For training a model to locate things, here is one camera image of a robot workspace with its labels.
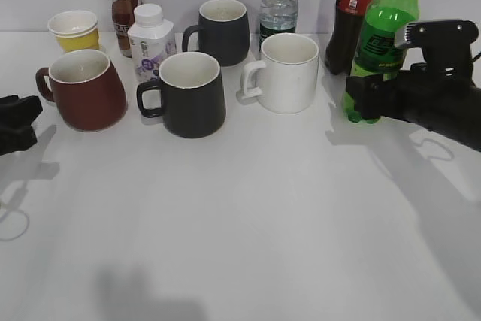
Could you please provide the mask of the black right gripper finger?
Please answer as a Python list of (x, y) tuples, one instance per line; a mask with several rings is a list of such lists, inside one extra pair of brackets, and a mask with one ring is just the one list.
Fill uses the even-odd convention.
[(398, 119), (401, 115), (396, 79), (384, 80), (381, 74), (349, 76), (346, 92), (354, 101), (354, 110), (365, 120), (380, 117)]

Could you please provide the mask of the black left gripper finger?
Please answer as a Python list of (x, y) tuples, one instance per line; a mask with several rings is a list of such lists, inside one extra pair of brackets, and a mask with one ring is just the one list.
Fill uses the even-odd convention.
[(11, 128), (1, 125), (0, 154), (25, 151), (37, 143), (35, 131), (31, 125)]
[(1, 124), (32, 124), (42, 111), (41, 101), (35, 95), (1, 98)]

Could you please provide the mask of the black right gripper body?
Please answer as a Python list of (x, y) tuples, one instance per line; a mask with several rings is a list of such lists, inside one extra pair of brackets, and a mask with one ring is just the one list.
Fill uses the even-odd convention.
[(398, 74), (400, 119), (480, 150), (480, 88), (473, 68), (430, 72), (416, 63)]

